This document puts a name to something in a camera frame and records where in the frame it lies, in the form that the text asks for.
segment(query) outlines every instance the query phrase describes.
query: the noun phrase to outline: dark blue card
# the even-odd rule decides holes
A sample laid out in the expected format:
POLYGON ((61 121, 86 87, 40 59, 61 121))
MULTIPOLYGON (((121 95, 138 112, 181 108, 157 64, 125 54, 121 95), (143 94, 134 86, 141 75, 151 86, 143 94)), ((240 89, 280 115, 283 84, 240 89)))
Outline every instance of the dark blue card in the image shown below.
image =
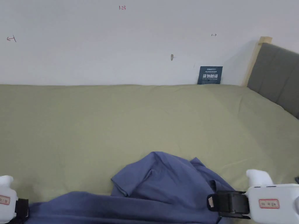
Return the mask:
POLYGON ((197 84, 220 84, 223 66, 201 66, 197 84))

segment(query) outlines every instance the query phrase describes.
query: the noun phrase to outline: white sticker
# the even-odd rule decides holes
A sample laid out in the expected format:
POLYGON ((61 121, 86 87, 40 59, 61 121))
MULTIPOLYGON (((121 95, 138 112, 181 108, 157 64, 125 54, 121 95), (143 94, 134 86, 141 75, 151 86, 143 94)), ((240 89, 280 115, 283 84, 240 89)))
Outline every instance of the white sticker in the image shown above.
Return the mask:
POLYGON ((0 204, 9 205, 10 204, 10 197, 0 195, 0 204))
POLYGON ((212 197, 209 198, 209 204, 210 204, 211 208, 214 207, 214 203, 213 203, 213 198, 212 197))
POLYGON ((278 199, 260 199, 259 204, 260 208, 280 208, 278 199))

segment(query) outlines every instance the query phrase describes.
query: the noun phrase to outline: wooden bed frame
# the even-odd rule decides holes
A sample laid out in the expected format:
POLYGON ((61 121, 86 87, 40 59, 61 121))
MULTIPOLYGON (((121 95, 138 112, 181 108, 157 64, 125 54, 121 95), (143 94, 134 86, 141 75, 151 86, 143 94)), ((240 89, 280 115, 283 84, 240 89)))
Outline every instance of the wooden bed frame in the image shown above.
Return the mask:
POLYGON ((271 42, 272 42, 272 37, 261 36, 260 40, 256 43, 256 45, 254 47, 254 50, 253 50, 253 53, 252 53, 252 57, 250 59, 250 62, 249 62, 249 65, 248 65, 248 68, 247 68, 247 71, 246 71, 245 78, 244 78, 243 83, 242 83, 242 86, 247 86, 247 84, 248 84, 249 77, 251 75, 251 72, 252 72, 253 66, 255 64, 255 61, 257 60, 257 56, 260 52, 262 44, 263 43, 270 44, 271 42))

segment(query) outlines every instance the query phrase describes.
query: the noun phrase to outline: white wall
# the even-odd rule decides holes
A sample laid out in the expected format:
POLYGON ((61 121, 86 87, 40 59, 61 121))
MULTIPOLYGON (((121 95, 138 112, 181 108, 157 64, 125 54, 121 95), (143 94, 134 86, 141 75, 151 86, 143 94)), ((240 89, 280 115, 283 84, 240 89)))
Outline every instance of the white wall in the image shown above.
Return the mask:
POLYGON ((195 84, 200 66, 223 65, 222 83, 239 85, 260 36, 299 51, 298 9, 298 0, 1 0, 0 83, 195 84))

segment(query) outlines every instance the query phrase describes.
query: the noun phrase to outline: red label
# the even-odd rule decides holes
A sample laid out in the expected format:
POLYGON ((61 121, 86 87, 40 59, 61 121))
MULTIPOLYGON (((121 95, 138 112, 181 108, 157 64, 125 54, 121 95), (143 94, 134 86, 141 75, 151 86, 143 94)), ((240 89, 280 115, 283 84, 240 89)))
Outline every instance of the red label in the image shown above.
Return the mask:
POLYGON ((0 204, 9 205, 10 204, 10 197, 0 195, 0 204))
POLYGON ((259 204, 260 208, 280 208, 278 199, 260 199, 259 204))

